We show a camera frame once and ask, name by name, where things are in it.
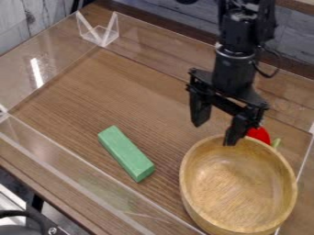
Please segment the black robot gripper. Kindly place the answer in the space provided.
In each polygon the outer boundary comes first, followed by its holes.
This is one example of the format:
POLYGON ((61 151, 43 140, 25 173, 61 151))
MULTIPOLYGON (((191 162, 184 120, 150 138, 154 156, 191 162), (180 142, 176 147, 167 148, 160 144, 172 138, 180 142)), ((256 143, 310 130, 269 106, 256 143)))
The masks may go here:
POLYGON ((223 145, 234 146, 251 128, 262 123, 266 100, 252 85, 259 72, 256 47, 235 50, 227 46, 215 47, 214 70, 191 68, 187 84, 190 117, 198 128, 211 117, 211 108, 216 107, 232 116, 226 130, 223 145))

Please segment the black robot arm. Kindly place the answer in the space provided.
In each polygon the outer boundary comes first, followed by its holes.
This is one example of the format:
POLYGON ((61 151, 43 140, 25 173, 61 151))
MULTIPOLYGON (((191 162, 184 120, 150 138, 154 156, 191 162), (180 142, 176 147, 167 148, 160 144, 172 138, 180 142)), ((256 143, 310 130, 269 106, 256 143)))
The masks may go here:
POLYGON ((188 70, 190 118, 200 126, 219 108, 231 115, 223 144, 232 146, 251 129, 262 125, 267 101, 254 90, 256 75, 275 75, 259 68, 265 44, 275 37, 277 0, 215 0, 218 7, 218 41, 215 67, 211 72, 188 70))

